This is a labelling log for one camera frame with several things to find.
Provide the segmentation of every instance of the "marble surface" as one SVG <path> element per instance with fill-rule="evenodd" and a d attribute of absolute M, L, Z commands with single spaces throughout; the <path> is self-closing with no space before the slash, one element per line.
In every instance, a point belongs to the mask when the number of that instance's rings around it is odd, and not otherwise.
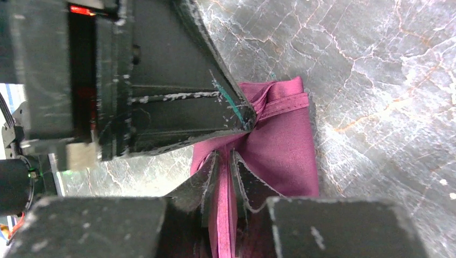
<path fill-rule="evenodd" d="M 238 81 L 304 79 L 322 196 L 387 197 L 456 257 L 456 2 L 199 0 Z M 191 147 L 62 173 L 67 195 L 159 196 Z"/>

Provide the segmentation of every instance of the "black cylinder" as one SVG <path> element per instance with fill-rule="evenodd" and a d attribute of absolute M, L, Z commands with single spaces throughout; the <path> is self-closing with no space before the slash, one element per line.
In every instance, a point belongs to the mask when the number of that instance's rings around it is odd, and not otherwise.
<path fill-rule="evenodd" d="M 26 164 L 20 159 L 0 160 L 0 216 L 23 212 L 30 190 Z"/>

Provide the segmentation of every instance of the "orange wire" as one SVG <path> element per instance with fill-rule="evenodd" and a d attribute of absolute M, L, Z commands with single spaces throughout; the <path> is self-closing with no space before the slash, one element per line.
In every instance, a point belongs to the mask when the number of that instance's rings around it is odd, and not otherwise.
<path fill-rule="evenodd" d="M 19 222 L 17 222 L 17 224 L 15 224 L 15 226 L 13 227 L 13 230 L 11 230 L 11 232 L 8 234 L 8 239 L 11 239 L 11 237 L 14 235 L 14 233 L 20 229 L 20 227 L 24 223 L 24 217 L 25 217 L 25 213 L 23 212 Z"/>

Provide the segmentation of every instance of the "fabric fold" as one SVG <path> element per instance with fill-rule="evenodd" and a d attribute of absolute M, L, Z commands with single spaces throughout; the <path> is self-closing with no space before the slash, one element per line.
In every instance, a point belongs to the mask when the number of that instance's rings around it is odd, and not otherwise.
<path fill-rule="evenodd" d="M 309 100 L 301 78 L 239 86 L 257 114 L 253 131 L 197 143 L 190 168 L 193 175 L 212 151 L 219 150 L 222 155 L 217 219 L 210 225 L 218 236 L 211 239 L 214 257 L 234 257 L 237 212 L 232 205 L 235 196 L 230 185 L 230 150 L 235 149 L 249 170 L 277 192 L 285 196 L 318 196 Z"/>

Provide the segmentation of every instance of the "magenta fabric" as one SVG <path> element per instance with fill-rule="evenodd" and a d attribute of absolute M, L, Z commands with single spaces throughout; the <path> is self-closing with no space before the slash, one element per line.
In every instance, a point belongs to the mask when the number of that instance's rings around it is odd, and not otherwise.
<path fill-rule="evenodd" d="M 232 189 L 229 153 L 235 149 L 250 171 L 285 196 L 318 196 L 315 147 L 309 119 L 309 100 L 300 77 L 291 81 L 241 83 L 256 111 L 251 133 L 220 137 L 195 145 L 191 174 L 214 150 L 221 153 L 219 183 L 211 225 L 214 257 L 234 257 L 236 199 Z"/>

